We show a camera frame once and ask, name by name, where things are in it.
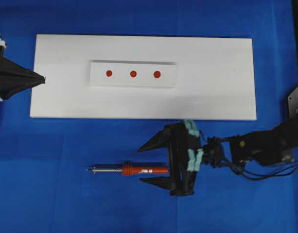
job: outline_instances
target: white foam board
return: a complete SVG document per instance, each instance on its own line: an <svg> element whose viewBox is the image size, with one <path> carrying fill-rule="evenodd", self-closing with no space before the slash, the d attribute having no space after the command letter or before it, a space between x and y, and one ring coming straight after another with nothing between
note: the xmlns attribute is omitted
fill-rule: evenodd
<svg viewBox="0 0 298 233"><path fill-rule="evenodd" d="M96 85L95 63L170 64L176 83ZM31 117L256 119L251 39L39 34L34 70Z"/></svg>

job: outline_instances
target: blue tablecloth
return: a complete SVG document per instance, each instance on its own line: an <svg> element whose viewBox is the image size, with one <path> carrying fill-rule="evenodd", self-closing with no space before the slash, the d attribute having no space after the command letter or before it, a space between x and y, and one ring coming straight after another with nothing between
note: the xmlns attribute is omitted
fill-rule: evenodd
<svg viewBox="0 0 298 233"><path fill-rule="evenodd" d="M252 38L258 120L197 121L206 136L273 128L298 84L289 0L4 0L0 33L5 57L30 69L37 33ZM0 232L298 232L298 173L249 182L202 166L196 194L182 198L137 176L92 176L93 163L167 162L165 150L136 150L176 121L32 119L30 99L0 107Z"/></svg>

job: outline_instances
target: screwdriver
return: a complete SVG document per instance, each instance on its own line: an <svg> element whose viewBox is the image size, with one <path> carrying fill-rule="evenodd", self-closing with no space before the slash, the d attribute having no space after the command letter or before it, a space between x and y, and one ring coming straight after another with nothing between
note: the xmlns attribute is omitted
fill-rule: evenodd
<svg viewBox="0 0 298 233"><path fill-rule="evenodd" d="M123 164L121 167L94 167L87 169L87 171L96 172L121 172L124 176L131 176L134 174L166 174L168 173L167 166L133 166L132 164Z"/></svg>

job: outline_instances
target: red screwdriver handle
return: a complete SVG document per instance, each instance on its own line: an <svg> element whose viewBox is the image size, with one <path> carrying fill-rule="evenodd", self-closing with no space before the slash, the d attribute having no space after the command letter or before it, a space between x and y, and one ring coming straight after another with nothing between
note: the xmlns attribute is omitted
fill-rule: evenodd
<svg viewBox="0 0 298 233"><path fill-rule="evenodd" d="M122 174L131 176L133 174L166 174L168 167L166 166L133 166L132 164L124 164Z"/></svg>

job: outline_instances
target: red circle marker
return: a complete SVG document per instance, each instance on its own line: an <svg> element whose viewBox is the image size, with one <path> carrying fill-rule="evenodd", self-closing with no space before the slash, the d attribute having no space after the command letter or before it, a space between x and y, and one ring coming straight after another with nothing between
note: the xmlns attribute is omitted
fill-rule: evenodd
<svg viewBox="0 0 298 233"><path fill-rule="evenodd" d="M135 78L136 75L137 75L137 72L136 71L133 70L133 71L130 72L130 76L131 77Z"/></svg>
<svg viewBox="0 0 298 233"><path fill-rule="evenodd" d="M111 70L108 70L107 72L106 72L106 75L108 76L108 77L110 77L110 76L112 76L112 71Z"/></svg>
<svg viewBox="0 0 298 233"><path fill-rule="evenodd" d="M158 79L160 77L160 72L155 71L153 75L154 75L154 78Z"/></svg>

